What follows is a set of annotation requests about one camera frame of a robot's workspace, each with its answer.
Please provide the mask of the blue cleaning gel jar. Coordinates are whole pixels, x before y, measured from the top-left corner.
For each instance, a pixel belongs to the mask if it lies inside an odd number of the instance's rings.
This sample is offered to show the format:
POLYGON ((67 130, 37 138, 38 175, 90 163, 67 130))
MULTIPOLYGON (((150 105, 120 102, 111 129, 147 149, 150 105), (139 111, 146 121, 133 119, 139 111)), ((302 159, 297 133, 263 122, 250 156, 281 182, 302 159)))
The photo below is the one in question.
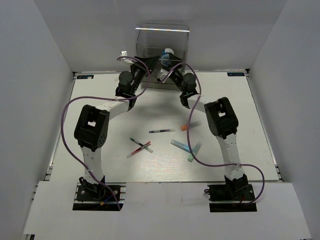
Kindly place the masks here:
POLYGON ((163 67, 169 68, 172 65, 171 57, 174 55, 174 51, 171 48, 165 48, 160 57, 160 63, 163 67))

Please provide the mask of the clear acrylic organizer lid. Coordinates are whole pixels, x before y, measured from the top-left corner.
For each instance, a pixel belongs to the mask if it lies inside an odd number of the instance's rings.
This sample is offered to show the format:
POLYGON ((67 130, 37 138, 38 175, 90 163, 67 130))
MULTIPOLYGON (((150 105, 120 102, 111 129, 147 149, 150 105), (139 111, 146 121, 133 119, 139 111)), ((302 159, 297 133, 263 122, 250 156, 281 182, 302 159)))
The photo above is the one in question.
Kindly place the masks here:
POLYGON ((136 26, 135 55, 137 57, 161 56, 165 49, 187 60, 190 27, 178 23, 144 22, 136 26))

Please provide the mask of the orange cap highlighter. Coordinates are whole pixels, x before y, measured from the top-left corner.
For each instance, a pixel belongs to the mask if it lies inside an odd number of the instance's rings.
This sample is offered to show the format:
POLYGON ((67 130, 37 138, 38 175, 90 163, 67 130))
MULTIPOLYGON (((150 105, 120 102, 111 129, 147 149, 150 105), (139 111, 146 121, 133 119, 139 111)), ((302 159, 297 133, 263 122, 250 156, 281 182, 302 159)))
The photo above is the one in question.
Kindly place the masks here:
POLYGON ((201 126, 201 125, 202 125, 202 122, 200 120, 193 121, 190 124, 182 125, 180 127, 180 130, 183 132, 183 131, 186 131, 188 128, 195 128, 195 127, 198 127, 198 126, 201 126))

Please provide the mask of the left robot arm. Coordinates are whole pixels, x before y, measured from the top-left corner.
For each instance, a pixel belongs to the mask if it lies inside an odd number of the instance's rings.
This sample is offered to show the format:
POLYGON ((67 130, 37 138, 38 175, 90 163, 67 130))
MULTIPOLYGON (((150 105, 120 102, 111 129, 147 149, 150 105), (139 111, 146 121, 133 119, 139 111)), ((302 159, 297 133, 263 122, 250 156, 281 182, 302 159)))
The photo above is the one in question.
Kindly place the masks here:
POLYGON ((100 184, 105 181, 101 148, 107 140, 109 121, 133 108, 138 86, 143 78, 155 69, 160 56, 136 56, 135 59, 138 61, 130 64, 130 70, 123 71, 118 76, 115 96, 119 97, 119 100, 108 100, 98 106, 83 106, 75 127, 74 138, 80 146, 83 162, 87 166, 82 183, 90 185, 88 193, 96 200, 103 198, 106 193, 106 187, 100 184))

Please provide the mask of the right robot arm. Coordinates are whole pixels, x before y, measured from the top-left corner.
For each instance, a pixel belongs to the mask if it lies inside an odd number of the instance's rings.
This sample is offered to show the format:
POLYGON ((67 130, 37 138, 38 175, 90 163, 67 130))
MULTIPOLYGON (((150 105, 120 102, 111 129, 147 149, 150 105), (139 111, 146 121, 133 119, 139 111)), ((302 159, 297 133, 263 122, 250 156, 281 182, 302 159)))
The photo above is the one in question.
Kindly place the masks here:
POLYGON ((164 69, 168 71, 165 77, 160 77, 163 83, 167 79, 172 79, 174 84, 181 91, 181 104, 190 109, 187 121, 187 143, 192 158, 199 162, 196 158, 194 149, 190 142, 190 124, 194 110, 200 111, 206 115, 210 132, 216 137, 223 157, 224 179, 226 195, 236 200, 244 193, 244 188, 248 185, 248 178, 241 166, 240 156, 237 147, 237 128, 239 126, 238 118, 231 106, 228 98, 222 97, 216 101, 210 102, 205 99, 200 86, 199 78, 195 71, 191 73, 181 74, 179 68, 187 66, 185 62, 174 61, 164 65, 164 69))

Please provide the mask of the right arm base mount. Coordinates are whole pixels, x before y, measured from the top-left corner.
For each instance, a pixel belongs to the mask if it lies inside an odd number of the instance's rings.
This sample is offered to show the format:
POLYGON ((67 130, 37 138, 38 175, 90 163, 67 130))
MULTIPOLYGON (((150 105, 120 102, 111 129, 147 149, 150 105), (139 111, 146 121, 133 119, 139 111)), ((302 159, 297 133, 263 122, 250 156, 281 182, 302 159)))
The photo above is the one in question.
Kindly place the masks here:
POLYGON ((225 184, 212 184, 204 189, 208 195, 209 210, 211 213, 250 213, 257 212, 256 203, 250 203, 255 199, 255 193, 251 184, 246 187, 232 191, 225 184))

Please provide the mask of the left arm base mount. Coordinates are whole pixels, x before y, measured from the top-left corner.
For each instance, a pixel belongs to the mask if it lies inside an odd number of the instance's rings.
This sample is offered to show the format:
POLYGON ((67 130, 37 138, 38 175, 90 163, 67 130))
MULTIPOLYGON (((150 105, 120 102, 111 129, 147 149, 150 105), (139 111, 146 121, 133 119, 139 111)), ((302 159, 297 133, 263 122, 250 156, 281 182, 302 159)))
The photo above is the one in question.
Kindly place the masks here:
POLYGON ((109 188, 99 183, 89 183, 83 177, 77 183, 73 211, 118 212, 124 205, 126 184, 108 183, 109 188))

